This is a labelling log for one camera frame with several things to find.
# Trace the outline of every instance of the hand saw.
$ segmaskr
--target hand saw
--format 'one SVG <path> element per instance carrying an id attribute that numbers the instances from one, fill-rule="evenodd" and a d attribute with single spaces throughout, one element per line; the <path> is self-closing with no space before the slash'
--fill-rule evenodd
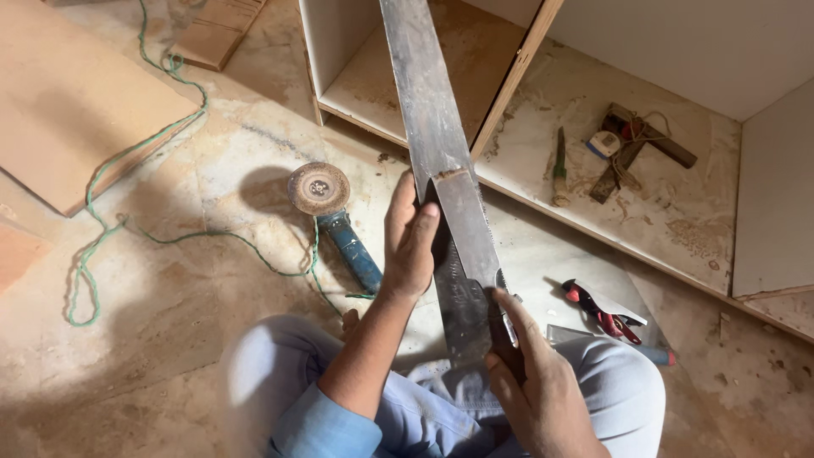
<path id="1" fill-rule="evenodd" d="M 522 385 L 523 354 L 492 299 L 491 289 L 505 288 L 505 281 L 430 8 L 427 0 L 379 3 L 418 199 L 437 201 L 444 215 L 433 256 L 450 360 L 480 359 L 491 338 L 492 351 Z"/>

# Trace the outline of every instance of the light blue trousers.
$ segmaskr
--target light blue trousers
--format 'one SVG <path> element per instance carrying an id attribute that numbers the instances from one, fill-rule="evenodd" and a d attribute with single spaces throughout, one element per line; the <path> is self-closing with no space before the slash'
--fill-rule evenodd
<path id="1" fill-rule="evenodd" d="M 220 404 L 234 458 L 262 458 L 278 418 L 324 373 L 343 343 L 305 319 L 277 315 L 249 328 L 221 359 Z M 617 458 L 654 458 L 664 420 L 658 369 L 619 341 L 586 337 L 554 347 L 574 368 L 597 437 Z M 390 372 L 376 424 L 376 456 L 414 456 L 437 444 L 444 456 L 528 456 L 514 437 L 495 448 L 494 425 L 506 425 L 483 364 L 418 365 Z"/>

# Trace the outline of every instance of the fingernail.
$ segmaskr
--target fingernail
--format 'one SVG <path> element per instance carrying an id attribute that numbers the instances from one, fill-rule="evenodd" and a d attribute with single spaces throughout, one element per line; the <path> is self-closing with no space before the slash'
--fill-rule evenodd
<path id="1" fill-rule="evenodd" d="M 427 216 L 432 216 L 433 218 L 441 214 L 440 209 L 435 202 L 429 202 L 424 205 L 422 212 L 424 212 L 424 214 Z"/>
<path id="2" fill-rule="evenodd" d="M 486 363 L 486 369 L 492 369 L 495 367 L 501 359 L 495 355 L 494 353 L 487 353 L 484 355 L 484 363 Z"/>

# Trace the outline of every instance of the saw handle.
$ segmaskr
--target saw handle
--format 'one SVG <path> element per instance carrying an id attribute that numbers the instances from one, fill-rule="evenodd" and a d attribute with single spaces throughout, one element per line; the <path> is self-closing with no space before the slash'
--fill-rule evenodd
<path id="1" fill-rule="evenodd" d="M 517 384 L 522 387 L 526 381 L 525 360 L 519 346 L 514 346 L 517 342 L 514 326 L 505 310 L 492 298 L 492 292 L 484 292 L 489 302 L 489 334 L 492 336 L 492 348 L 489 351 L 501 357 Z"/>
<path id="2" fill-rule="evenodd" d="M 365 292 L 371 296 L 378 293 L 382 285 L 382 272 L 351 227 L 348 212 L 341 209 L 334 214 L 317 216 L 317 225 L 327 232 L 330 241 L 334 242 L 342 255 L 342 261 Z"/>

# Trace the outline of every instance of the person's left hand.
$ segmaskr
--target person's left hand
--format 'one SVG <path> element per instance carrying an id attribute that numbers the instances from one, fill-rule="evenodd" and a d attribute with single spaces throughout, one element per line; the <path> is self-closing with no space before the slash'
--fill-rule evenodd
<path id="1" fill-rule="evenodd" d="M 440 208 L 428 202 L 413 206 L 413 172 L 401 175 L 384 218 L 384 276 L 379 296 L 415 302 L 427 291 L 434 263 L 430 248 L 438 230 Z"/>

